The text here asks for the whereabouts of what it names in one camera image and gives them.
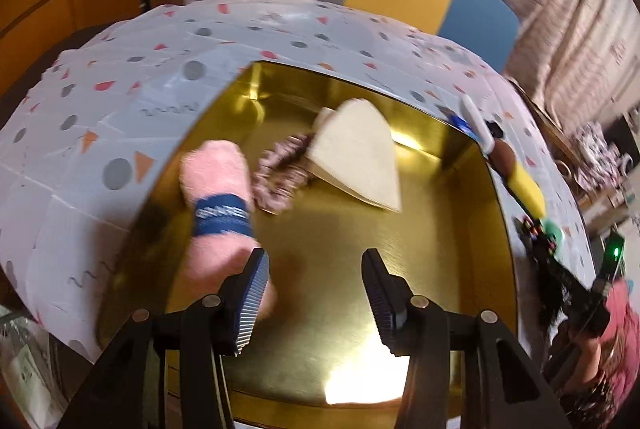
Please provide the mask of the pink towel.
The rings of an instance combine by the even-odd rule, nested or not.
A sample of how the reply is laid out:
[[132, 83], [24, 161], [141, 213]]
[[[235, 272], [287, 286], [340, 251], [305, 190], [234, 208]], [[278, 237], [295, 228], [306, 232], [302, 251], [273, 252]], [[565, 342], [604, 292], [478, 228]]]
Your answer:
[[241, 273], [259, 244], [250, 222], [250, 172], [238, 145], [206, 141], [187, 152], [180, 161], [179, 180], [194, 219], [171, 293], [172, 305], [182, 309]]

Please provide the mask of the pink satin scrunchie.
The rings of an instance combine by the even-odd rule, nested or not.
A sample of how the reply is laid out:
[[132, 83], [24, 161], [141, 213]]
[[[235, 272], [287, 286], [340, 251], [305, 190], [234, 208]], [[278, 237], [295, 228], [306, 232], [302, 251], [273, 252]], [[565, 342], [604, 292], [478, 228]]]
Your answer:
[[254, 204], [270, 215], [282, 215], [293, 206], [299, 189], [312, 179], [306, 158], [314, 134], [289, 135], [259, 156], [252, 175]]

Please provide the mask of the cream knit cloth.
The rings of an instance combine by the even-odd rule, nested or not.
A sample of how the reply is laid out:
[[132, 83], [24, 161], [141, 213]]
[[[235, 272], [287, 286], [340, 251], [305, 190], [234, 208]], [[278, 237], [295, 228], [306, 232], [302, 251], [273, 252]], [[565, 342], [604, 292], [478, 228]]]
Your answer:
[[363, 98], [323, 108], [306, 150], [310, 172], [366, 204], [402, 210], [392, 130]]

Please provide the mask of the yellow sponge block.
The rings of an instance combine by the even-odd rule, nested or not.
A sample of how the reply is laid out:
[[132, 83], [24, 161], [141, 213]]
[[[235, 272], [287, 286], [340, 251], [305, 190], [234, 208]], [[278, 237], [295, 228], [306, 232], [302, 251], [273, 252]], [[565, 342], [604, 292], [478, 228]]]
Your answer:
[[547, 216], [544, 194], [519, 161], [506, 177], [506, 187], [533, 220]]

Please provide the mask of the green silicone puff holder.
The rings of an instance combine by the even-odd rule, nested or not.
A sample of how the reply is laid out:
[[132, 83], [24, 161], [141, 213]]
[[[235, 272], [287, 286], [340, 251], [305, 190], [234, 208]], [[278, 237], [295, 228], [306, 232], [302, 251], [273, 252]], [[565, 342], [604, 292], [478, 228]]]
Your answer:
[[564, 243], [564, 232], [551, 219], [546, 218], [541, 222], [544, 233], [554, 242], [556, 249], [560, 250]]

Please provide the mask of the brown makeup sponge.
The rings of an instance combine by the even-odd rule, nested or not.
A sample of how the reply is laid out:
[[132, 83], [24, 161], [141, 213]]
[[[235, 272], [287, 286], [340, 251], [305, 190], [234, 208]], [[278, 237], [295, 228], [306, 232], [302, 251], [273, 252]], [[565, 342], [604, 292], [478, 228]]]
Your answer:
[[503, 141], [502, 138], [495, 139], [494, 147], [488, 154], [488, 160], [492, 169], [494, 169], [503, 180], [510, 178], [518, 164], [518, 158], [516, 158], [514, 150], [508, 143]]

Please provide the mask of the blue tissue pack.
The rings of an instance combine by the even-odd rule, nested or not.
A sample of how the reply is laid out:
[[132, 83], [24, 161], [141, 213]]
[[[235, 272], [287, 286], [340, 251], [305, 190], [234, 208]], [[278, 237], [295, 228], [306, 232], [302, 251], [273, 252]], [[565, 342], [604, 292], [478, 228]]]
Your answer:
[[466, 135], [469, 135], [469, 137], [475, 136], [475, 133], [473, 132], [469, 123], [467, 123], [464, 119], [462, 119], [458, 115], [450, 115], [448, 117], [448, 122], [451, 124], [451, 126], [454, 126], [457, 130], [463, 132]]

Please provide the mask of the white foam sponge bar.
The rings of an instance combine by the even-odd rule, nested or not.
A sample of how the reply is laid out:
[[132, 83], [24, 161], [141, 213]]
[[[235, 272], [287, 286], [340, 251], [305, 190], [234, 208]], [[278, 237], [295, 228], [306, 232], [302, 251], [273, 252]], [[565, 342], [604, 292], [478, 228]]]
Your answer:
[[468, 94], [463, 94], [460, 98], [460, 102], [463, 119], [473, 131], [483, 154], [486, 156], [490, 155], [495, 148], [495, 139], [480, 113], [480, 110]]

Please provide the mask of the black scrunchie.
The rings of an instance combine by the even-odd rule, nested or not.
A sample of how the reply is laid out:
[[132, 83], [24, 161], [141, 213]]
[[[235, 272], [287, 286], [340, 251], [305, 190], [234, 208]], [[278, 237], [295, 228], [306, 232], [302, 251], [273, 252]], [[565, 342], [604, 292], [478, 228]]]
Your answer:
[[495, 121], [486, 121], [486, 126], [491, 133], [491, 136], [496, 140], [502, 140], [504, 137], [504, 132], [501, 126], [498, 125]]

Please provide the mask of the gold metal tin box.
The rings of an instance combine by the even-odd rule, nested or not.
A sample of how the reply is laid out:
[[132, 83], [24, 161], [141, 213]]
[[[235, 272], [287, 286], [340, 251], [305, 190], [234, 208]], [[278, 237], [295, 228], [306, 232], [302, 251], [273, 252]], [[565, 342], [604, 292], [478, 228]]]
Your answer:
[[106, 345], [137, 309], [185, 308], [174, 282], [192, 214], [178, 181], [181, 156], [207, 140], [232, 141], [249, 164], [308, 131], [322, 108], [364, 98], [390, 124], [401, 212], [387, 212], [314, 181], [281, 215], [252, 216], [277, 291], [248, 347], [224, 369], [232, 411], [270, 428], [389, 428], [408, 362], [374, 325], [360, 274], [364, 250], [443, 309], [495, 311], [518, 325], [511, 246], [497, 187], [477, 144], [412, 98], [279, 64], [260, 63], [223, 89], [166, 157], [132, 227], [102, 301], [96, 337]]

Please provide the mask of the patterned white tablecloth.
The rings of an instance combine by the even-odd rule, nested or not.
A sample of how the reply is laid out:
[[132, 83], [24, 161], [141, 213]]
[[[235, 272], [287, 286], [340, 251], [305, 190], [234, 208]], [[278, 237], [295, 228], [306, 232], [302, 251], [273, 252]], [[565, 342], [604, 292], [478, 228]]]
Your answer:
[[88, 360], [116, 253], [171, 153], [250, 64], [334, 74], [442, 117], [469, 97], [501, 126], [561, 227], [563, 264], [596, 271], [576, 201], [513, 86], [476, 54], [383, 14], [317, 0], [194, 0], [63, 52], [1, 131], [1, 265], [32, 316]]

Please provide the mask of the crumpled clothes pile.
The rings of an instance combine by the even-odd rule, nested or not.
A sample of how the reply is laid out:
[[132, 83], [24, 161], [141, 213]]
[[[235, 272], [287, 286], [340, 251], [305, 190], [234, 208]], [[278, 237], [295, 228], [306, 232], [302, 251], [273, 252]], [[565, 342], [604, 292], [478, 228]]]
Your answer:
[[581, 126], [575, 132], [573, 142], [582, 160], [574, 172], [574, 180], [587, 193], [619, 186], [634, 167], [628, 152], [621, 152], [614, 143], [608, 144], [598, 122], [590, 121]]

